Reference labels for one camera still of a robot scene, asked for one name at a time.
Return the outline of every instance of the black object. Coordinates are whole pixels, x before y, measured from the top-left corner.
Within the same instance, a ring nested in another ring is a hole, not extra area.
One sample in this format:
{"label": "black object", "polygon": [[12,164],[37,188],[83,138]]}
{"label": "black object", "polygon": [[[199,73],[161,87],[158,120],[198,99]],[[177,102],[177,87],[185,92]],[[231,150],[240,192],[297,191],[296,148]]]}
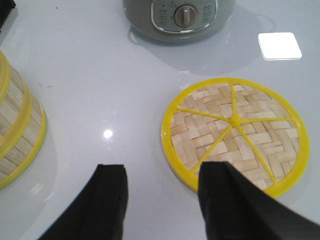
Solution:
{"label": "black object", "polygon": [[11,9],[16,7],[16,3],[13,0],[0,0],[0,28],[7,19]]}
{"label": "black object", "polygon": [[99,164],[76,199],[39,240],[121,240],[127,203],[124,166]]}
{"label": "black object", "polygon": [[204,162],[198,198],[208,240],[320,240],[320,226],[254,186],[228,162]]}

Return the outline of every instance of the yellow spoke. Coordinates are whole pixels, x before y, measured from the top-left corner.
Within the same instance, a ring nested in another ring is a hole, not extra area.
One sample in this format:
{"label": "yellow spoke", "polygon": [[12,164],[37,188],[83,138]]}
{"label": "yellow spoke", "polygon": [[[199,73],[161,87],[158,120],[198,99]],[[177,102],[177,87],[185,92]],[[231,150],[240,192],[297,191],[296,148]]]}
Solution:
{"label": "yellow spoke", "polygon": [[244,139],[247,141],[247,143],[250,145],[251,149],[253,150],[253,152],[255,153],[255,155],[258,157],[258,159],[260,160],[260,162],[262,163],[264,169],[266,170],[266,172],[269,174],[271,180],[273,181],[274,184],[277,183],[277,180],[275,179],[272,171],[270,170],[270,168],[268,167],[267,163],[265,162],[264,158],[261,156],[259,150],[256,148],[256,146],[250,141],[249,137],[247,136],[247,134],[245,133],[245,131],[242,129],[242,127],[240,126],[236,126],[236,128],[239,130],[239,132],[242,134],[242,136],[244,137]]}
{"label": "yellow spoke", "polygon": [[290,117],[265,117],[265,118],[253,118],[253,119],[241,119],[241,124],[255,123],[255,122],[267,122],[267,121],[293,121]]}
{"label": "yellow spoke", "polygon": [[222,120],[225,122],[230,121],[228,118],[225,118],[223,116],[215,116],[215,115],[211,115],[211,114],[200,112],[200,111],[194,111],[194,110],[184,109],[184,108],[179,108],[179,107],[176,110],[180,111],[180,112],[184,112],[184,113],[197,114],[197,115],[201,115],[201,116],[205,116],[205,117],[209,117],[209,118],[213,118],[213,119],[218,119],[218,120]]}
{"label": "yellow spoke", "polygon": [[207,158],[207,156],[212,152],[212,150],[221,142],[221,140],[228,134],[228,132],[232,129],[232,125],[230,125],[220,136],[219,138],[212,144],[212,146],[205,152],[202,158],[197,162],[194,168],[191,170],[192,173],[198,170],[200,164]]}
{"label": "yellow spoke", "polygon": [[235,86],[230,83],[231,85],[231,101],[232,101],[232,115],[237,115],[237,107],[236,107],[236,91]]}

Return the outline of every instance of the control panel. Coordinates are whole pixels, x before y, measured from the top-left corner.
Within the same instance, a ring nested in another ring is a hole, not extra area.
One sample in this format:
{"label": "control panel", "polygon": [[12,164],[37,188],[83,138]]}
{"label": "control panel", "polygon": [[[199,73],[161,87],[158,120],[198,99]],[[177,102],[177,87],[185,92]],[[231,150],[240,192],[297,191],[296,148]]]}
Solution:
{"label": "control panel", "polygon": [[193,32],[213,22],[216,7],[215,0],[153,0],[151,21],[163,32]]}

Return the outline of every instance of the bamboo steamer lid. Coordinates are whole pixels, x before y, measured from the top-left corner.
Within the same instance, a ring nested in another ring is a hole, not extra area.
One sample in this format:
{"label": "bamboo steamer lid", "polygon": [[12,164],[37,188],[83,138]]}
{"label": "bamboo steamer lid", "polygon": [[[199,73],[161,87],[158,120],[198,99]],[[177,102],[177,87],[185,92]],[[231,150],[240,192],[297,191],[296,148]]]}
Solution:
{"label": "bamboo steamer lid", "polygon": [[194,191],[202,162],[228,161],[277,197],[303,174],[310,151],[294,108],[274,91],[238,78],[185,89],[168,107],[161,131],[170,167]]}
{"label": "bamboo steamer lid", "polygon": [[31,164],[45,139],[40,103],[0,51],[0,189]]}

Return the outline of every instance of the white countertop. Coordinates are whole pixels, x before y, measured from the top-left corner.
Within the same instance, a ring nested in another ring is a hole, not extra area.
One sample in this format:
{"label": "white countertop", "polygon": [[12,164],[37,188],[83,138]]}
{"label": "white countertop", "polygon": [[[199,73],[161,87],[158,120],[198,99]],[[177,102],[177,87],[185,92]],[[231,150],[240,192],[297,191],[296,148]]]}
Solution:
{"label": "white countertop", "polygon": [[[120,0],[15,0],[0,50],[44,107],[48,129],[31,166],[0,191],[0,239],[37,239],[77,196],[97,164],[124,164],[124,240],[204,240],[197,195],[171,171],[162,118],[197,82],[233,77],[262,84],[296,109],[309,163],[277,199],[320,223],[320,2],[238,0],[218,33],[185,44],[131,29]],[[290,32],[299,60],[265,60],[259,33]],[[105,139],[105,130],[113,132]]]}

